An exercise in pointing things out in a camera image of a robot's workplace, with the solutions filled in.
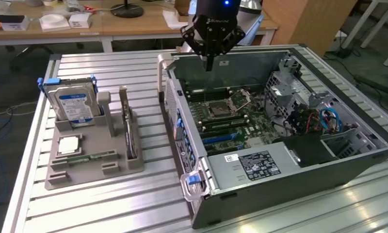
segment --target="label sticker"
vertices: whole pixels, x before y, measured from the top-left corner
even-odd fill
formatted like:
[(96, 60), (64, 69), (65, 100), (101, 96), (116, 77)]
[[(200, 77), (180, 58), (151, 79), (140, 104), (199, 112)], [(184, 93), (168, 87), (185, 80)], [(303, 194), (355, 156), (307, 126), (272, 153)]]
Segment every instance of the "label sticker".
[(267, 150), (255, 154), (244, 155), (239, 160), (248, 179), (252, 181), (281, 173)]
[(232, 162), (239, 160), (239, 155), (237, 154), (231, 154), (224, 156), (225, 162)]
[(86, 95), (74, 94), (58, 96), (65, 116), (73, 123), (85, 123), (92, 120), (90, 107), (85, 104)]
[(80, 35), (98, 35), (100, 33), (80, 33)]
[(232, 121), (232, 125), (237, 125), (237, 124), (241, 124), (241, 123), (244, 123), (244, 119), (241, 119), (241, 120), (233, 120)]
[(219, 65), (223, 66), (228, 66), (228, 61), (220, 61)]

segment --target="wooden cabinet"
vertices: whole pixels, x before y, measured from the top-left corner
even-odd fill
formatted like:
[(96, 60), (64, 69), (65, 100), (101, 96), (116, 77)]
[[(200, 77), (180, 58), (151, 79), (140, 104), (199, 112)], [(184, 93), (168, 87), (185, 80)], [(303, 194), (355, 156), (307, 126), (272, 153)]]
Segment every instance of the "wooden cabinet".
[(263, 0), (279, 24), (272, 45), (304, 43), (319, 56), (327, 51), (356, 0)]

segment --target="metal slotted table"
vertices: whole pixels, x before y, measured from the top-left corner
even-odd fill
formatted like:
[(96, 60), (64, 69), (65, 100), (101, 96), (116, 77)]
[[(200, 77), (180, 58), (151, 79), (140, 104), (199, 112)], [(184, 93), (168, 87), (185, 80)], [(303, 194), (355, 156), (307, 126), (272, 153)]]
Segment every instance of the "metal slotted table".
[[(297, 45), (296, 49), (388, 131), (388, 115), (383, 110), (309, 49)], [(191, 228), (157, 102), (156, 57), (165, 52), (175, 51), (74, 54), (50, 59), (45, 78), (88, 77), (94, 74), (100, 91), (112, 93), (113, 112), (120, 110), (117, 87), (128, 86), (129, 104), (137, 112), (145, 170), (46, 191), (44, 179), (54, 111), (41, 94), (2, 232), (388, 232), (388, 160), (341, 187), (209, 228)], [(324, 86), (312, 74), (307, 70), (301, 72), (301, 78), (312, 89), (323, 91)]]

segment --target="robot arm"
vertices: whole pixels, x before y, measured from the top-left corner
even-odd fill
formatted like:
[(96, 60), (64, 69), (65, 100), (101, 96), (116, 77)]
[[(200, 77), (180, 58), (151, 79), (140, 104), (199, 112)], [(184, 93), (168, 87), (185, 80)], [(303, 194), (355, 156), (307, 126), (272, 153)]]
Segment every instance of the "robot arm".
[(244, 23), (237, 23), (239, 9), (243, 11), (245, 8), (248, 12), (253, 8), (253, 13), (260, 14), (261, 1), (197, 0), (193, 23), (181, 28), (181, 35), (201, 56), (205, 71), (212, 70), (215, 57), (225, 54), (245, 37), (245, 31), (239, 26)]

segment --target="black desk lamp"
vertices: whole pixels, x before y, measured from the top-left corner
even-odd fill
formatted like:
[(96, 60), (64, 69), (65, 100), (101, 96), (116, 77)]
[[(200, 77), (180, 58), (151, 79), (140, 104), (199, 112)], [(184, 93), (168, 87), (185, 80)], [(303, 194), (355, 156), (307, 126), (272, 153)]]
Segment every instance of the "black desk lamp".
[(128, 0), (124, 0), (124, 4), (112, 6), (112, 14), (121, 18), (136, 18), (144, 14), (143, 7), (128, 4)]

